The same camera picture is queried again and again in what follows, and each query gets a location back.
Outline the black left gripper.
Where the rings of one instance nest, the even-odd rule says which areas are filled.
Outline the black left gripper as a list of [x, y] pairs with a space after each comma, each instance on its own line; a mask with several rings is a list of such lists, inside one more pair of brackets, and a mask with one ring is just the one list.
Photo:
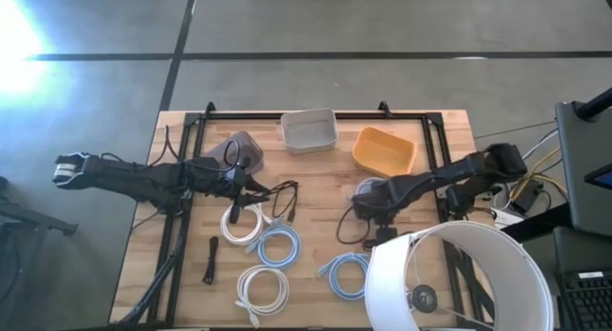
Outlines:
[[258, 193], [267, 193], [269, 188], [254, 180], [246, 169], [251, 165], [251, 158], [245, 156], [236, 166], [221, 175], [220, 183], [217, 185], [218, 195], [229, 199], [237, 198], [237, 205], [245, 208], [250, 205], [260, 204], [269, 200], [268, 196], [241, 194], [244, 190]]

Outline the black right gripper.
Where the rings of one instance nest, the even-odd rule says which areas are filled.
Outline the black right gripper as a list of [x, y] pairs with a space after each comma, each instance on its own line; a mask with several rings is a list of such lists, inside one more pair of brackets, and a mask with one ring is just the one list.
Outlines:
[[390, 200], [386, 191], [387, 180], [370, 177], [363, 180], [352, 197], [352, 208], [356, 217], [362, 221], [373, 220], [380, 225], [376, 230], [376, 239], [362, 241], [365, 252], [371, 252], [381, 241], [389, 241], [398, 236], [396, 228], [390, 227], [397, 215], [396, 210], [389, 208]]

